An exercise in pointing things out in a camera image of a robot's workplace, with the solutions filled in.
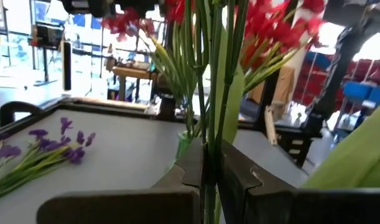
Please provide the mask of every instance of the flower stem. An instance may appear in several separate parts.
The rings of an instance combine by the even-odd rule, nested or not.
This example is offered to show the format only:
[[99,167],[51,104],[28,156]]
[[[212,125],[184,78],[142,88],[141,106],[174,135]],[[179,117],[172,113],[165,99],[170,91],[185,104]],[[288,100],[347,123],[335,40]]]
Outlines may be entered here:
[[216,116],[216,84],[219,66],[220,56],[220,42],[221,42],[221,30],[223,28],[221,24],[221,12],[223,7],[221,5],[215,5],[215,13],[213,16],[213,38],[212,38],[212,50],[211,50],[211,90],[210,90],[210,119],[209,119],[209,171],[208,171],[208,185],[206,187],[207,200],[206,200],[206,217],[207,224],[213,224],[215,221],[215,198],[216,198],[216,168],[215,161],[215,116]]
[[202,144],[206,144],[206,111],[205,111],[205,96],[203,93],[203,78],[202,75],[198,75],[198,94],[200,99],[200,122],[201,122],[201,137],[202,137]]

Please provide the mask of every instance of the artificial flower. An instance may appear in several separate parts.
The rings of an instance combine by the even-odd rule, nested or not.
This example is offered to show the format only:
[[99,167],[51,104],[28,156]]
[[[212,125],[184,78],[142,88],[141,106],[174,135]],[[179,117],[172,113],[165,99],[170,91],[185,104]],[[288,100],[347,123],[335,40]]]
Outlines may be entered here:
[[101,21],[101,26],[105,29],[109,29],[111,34],[119,34],[118,41],[126,39],[126,36],[134,36],[136,34],[131,27],[139,26],[139,15],[131,7],[124,10],[124,14],[117,14],[115,17],[104,18]]
[[85,134],[83,134],[83,131],[78,131],[76,142],[81,145],[85,142]]
[[79,147],[75,150],[72,150],[71,148],[68,148],[65,152],[63,157],[66,157],[72,164],[81,164],[82,157],[86,154],[86,152],[83,150],[83,147]]
[[151,19],[144,19],[139,24],[139,28],[142,29],[147,35],[155,33],[154,22]]
[[5,145],[0,148],[0,159],[8,157],[16,157],[21,154],[21,149],[18,146]]
[[35,129],[35,130],[31,130],[29,131],[29,135],[33,135],[36,137],[36,139],[41,139],[42,137],[48,135],[49,132],[47,132],[46,130],[44,129]]
[[88,147],[93,143],[94,138],[96,137],[96,133],[91,133],[86,140],[85,146]]
[[318,35],[322,24],[324,24],[324,21],[321,20],[320,18],[318,17],[311,18],[307,23],[308,34],[310,34],[311,36]]
[[306,50],[310,50],[312,46],[315,48],[324,47],[324,45],[321,44],[320,37],[318,35],[313,36],[312,39],[307,43]]
[[170,8],[167,20],[182,24],[184,20],[185,0],[166,0],[166,4]]
[[67,129],[72,129],[71,127],[72,121],[68,120],[68,118],[61,118],[60,122],[61,122],[61,134],[65,134],[65,131]]
[[324,0],[304,0],[302,8],[308,9],[316,14],[321,14],[325,9]]

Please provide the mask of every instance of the metal stand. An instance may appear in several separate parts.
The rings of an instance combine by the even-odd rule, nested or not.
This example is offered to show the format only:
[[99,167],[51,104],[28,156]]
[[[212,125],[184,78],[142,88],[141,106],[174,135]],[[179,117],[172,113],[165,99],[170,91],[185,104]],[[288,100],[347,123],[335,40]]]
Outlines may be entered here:
[[72,89],[72,48],[71,43],[63,42],[62,44],[62,62],[63,62],[63,90]]
[[47,63],[47,50],[48,49],[50,49],[50,50],[56,50],[56,49],[55,48],[51,48],[51,47],[46,47],[46,46],[40,46],[40,48],[42,49],[42,54],[43,54],[44,79],[43,80],[35,81],[34,86],[44,86],[44,85],[48,85],[50,83],[53,83],[53,82],[57,81],[57,80],[50,81],[49,68],[48,68],[49,64]]
[[313,67],[314,67],[315,60],[317,59],[317,55],[318,55],[318,53],[315,52],[315,55],[314,55],[314,58],[313,58],[313,62],[312,62],[312,66],[310,67],[310,70],[308,71],[306,85],[304,86],[304,89],[303,89],[302,99],[300,100],[301,104],[303,104],[304,95],[306,94],[306,89],[307,89],[307,86],[308,86],[308,82],[310,81],[310,77],[312,76],[312,73],[313,73]]
[[302,128],[311,133],[319,133],[323,122],[329,119],[335,110],[336,93],[341,87],[341,81],[346,75],[348,64],[363,44],[375,33],[367,33],[371,18],[363,18],[357,24],[347,27],[339,35],[336,43],[336,53],[333,57],[327,80],[320,96],[308,106],[307,119]]

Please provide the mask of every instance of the purple flower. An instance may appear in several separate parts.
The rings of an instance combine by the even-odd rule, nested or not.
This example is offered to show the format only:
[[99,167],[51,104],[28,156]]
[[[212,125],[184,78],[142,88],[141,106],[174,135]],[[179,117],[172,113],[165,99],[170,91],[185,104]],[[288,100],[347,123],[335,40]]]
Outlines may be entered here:
[[85,146],[88,147],[91,145],[91,143],[93,143],[93,140],[94,138],[96,137],[96,133],[91,133],[89,136],[88,136],[88,139],[86,141],[86,144]]
[[45,138],[40,138],[39,139],[39,149],[44,151],[45,148],[51,143],[52,141],[49,140],[49,139],[45,139]]
[[85,142],[85,135],[83,134],[83,131],[78,132],[78,135],[76,136],[76,141],[81,145]]
[[84,155],[85,151],[83,150],[83,147],[79,147],[75,150],[69,148],[63,154],[63,156],[66,157],[73,164],[81,164],[82,157]]
[[36,140],[39,140],[39,139],[43,138],[44,136],[46,136],[48,133],[49,132],[47,132],[44,129],[35,129],[35,130],[30,131],[28,134],[35,136]]
[[71,124],[72,121],[68,120],[68,118],[61,118],[61,134],[65,134],[67,129],[72,129]]
[[60,148],[61,146],[62,146],[62,144],[60,142],[49,141],[49,144],[46,147],[44,147],[44,151],[50,152],[50,151],[53,151],[53,150]]
[[18,146],[5,145],[0,148],[0,159],[8,158],[11,156],[19,156],[21,154],[21,149]]
[[61,141],[61,143],[62,143],[63,145],[67,145],[68,143],[71,142],[71,138],[70,138],[70,137],[66,137],[66,136],[62,136],[62,137],[60,138],[60,141]]

